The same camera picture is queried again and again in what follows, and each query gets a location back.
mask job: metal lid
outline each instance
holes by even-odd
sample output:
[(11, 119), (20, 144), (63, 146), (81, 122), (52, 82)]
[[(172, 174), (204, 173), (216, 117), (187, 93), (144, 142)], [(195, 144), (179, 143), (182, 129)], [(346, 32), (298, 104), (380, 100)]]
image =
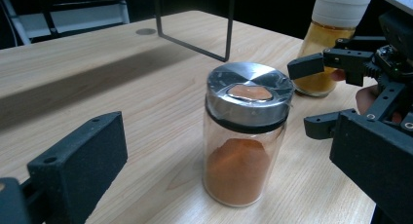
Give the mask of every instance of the metal lid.
[(253, 62), (215, 68), (207, 78), (206, 110), (216, 121), (247, 128), (283, 124), (294, 87), (279, 70)]

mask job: yellow liquid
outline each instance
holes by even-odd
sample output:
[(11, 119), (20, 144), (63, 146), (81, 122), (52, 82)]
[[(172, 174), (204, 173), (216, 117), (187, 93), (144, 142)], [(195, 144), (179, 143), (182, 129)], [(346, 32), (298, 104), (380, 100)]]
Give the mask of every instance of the yellow liquid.
[[(312, 21), (298, 57), (321, 53), (326, 48), (332, 48), (338, 38), (351, 38), (355, 28), (337, 28), (325, 26)], [(324, 67), (324, 72), (293, 80), (298, 92), (310, 96), (327, 96), (336, 87), (330, 74), (334, 68)]]

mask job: spice powder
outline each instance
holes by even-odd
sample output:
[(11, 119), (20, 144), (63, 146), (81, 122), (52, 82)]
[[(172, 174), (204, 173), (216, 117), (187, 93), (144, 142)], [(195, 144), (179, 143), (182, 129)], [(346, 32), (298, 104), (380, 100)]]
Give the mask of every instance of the spice powder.
[(249, 205), (259, 199), (270, 163), (261, 142), (228, 139), (206, 159), (206, 189), (223, 204)]

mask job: robotic arm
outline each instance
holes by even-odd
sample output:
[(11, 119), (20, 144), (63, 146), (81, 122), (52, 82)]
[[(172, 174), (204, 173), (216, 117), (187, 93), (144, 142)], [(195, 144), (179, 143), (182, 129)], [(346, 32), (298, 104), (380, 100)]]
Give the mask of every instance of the robotic arm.
[[(413, 223), (413, 15), (379, 17), (385, 37), (338, 39), (334, 48), (288, 64), (291, 79), (342, 69), (346, 83), (377, 81), (379, 96), (363, 115), (355, 109), (304, 119), (306, 135), (333, 138), (330, 160), (375, 203), (371, 223)], [(401, 123), (392, 122), (397, 111)]]

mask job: dark background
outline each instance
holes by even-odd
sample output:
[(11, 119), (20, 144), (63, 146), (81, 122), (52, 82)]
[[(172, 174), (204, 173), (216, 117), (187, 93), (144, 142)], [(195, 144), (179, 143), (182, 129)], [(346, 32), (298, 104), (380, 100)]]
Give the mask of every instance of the dark background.
[[(37, 13), (40, 0), (11, 0), (18, 14)], [(47, 0), (55, 3), (89, 0)], [(126, 0), (131, 21), (154, 17), (154, 0)], [(183, 10), (202, 10), (212, 14), (227, 16), (229, 0), (162, 0), (168, 13)], [(303, 39), (316, 0), (236, 0), (234, 20), (277, 31)], [(357, 27), (356, 35), (382, 35), (378, 17), (392, 6), (384, 0), (372, 0), (364, 18)], [(0, 14), (0, 49), (15, 45), (12, 29), (4, 10)]]

